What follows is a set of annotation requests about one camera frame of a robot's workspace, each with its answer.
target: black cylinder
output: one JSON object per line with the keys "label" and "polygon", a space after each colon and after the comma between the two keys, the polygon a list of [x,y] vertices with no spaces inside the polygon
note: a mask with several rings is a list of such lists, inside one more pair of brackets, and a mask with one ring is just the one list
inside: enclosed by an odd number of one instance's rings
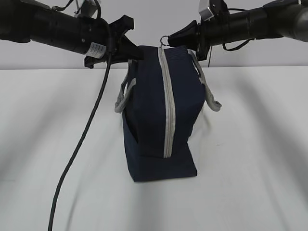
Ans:
{"label": "black cylinder", "polygon": [[105,45],[107,35],[95,19],[75,18],[54,10],[40,10],[34,16],[30,38],[36,42],[86,54],[92,42]]}
{"label": "black cylinder", "polygon": [[255,39],[268,33],[267,14],[257,8],[228,15],[225,22],[219,18],[205,22],[204,38],[210,46],[246,39]]}
{"label": "black cylinder", "polygon": [[285,8],[269,8],[269,24],[278,34],[308,42],[308,8],[291,5]]}

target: gray zipper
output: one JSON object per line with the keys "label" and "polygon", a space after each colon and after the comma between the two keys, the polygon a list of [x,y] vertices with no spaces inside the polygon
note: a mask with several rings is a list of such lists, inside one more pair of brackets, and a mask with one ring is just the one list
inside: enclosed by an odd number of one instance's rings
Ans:
{"label": "gray zipper", "polygon": [[165,131],[164,158],[170,158],[172,154],[176,115],[175,115],[175,104],[174,104],[174,97],[173,97],[173,90],[172,90],[168,62],[166,59],[164,49],[160,47],[158,48],[158,59],[162,69],[162,75],[164,80],[165,102],[166,102],[166,131]]}

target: sticker label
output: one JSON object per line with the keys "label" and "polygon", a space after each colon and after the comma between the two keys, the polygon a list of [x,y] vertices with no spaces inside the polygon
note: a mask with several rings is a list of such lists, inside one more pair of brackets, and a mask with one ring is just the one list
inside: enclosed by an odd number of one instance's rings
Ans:
{"label": "sticker label", "polygon": [[98,44],[98,43],[91,43],[91,46],[86,53],[86,56],[90,56],[96,59],[101,59],[104,54],[106,53],[106,46]]}

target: navy blue bag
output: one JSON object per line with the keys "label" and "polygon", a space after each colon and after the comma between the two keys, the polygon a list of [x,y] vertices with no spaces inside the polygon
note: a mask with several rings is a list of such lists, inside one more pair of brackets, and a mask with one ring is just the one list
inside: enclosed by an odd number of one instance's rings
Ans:
{"label": "navy blue bag", "polygon": [[128,170],[136,182],[194,177],[188,139],[204,102],[213,111],[221,104],[192,51],[140,48],[144,60],[129,62],[115,104],[115,112],[123,115]]}

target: robotic arm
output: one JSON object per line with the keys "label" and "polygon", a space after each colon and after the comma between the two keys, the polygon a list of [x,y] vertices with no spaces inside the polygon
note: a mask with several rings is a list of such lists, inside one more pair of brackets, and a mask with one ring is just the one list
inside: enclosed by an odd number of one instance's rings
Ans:
{"label": "robotic arm", "polygon": [[201,22],[168,37],[171,47],[186,45],[199,61],[206,60],[211,46],[246,40],[288,37],[308,42],[308,0],[276,0],[252,10],[228,9],[223,0],[200,0]]}
{"label": "robotic arm", "polygon": [[108,49],[113,53],[112,64],[142,59],[142,52],[125,36],[134,29],[134,20],[124,15],[107,25],[101,18],[93,19],[91,1],[85,0],[80,13],[73,17],[60,12],[65,8],[50,8],[35,0],[0,0],[0,39],[19,43],[32,40],[84,54],[89,68],[105,62]]}
{"label": "robotic arm", "polygon": [[[112,64],[142,59],[143,54],[126,36],[134,29],[132,18],[124,15],[107,25],[93,19],[92,2],[85,0],[76,17],[61,13],[35,0],[0,0],[0,39],[27,43],[31,40],[86,55],[85,66],[105,62],[112,52]],[[224,0],[200,0],[201,22],[168,37],[171,47],[185,45],[206,60],[211,46],[246,40],[228,51],[238,50],[255,39],[289,37],[308,42],[308,0],[276,0],[252,10],[228,9]]]}

